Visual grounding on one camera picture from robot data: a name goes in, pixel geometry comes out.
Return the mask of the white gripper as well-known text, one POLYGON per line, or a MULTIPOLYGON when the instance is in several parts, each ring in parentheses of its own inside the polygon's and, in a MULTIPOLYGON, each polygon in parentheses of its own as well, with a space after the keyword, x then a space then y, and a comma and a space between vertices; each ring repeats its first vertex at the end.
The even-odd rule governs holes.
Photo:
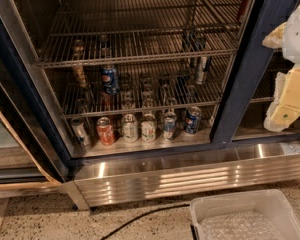
POLYGON ((281 132, 300 117, 300 4, 287 23, 272 30, 262 45, 271 49, 282 48, 283 57, 295 63, 287 73, 277 73, 274 100, 264 120, 265 129, 281 132))

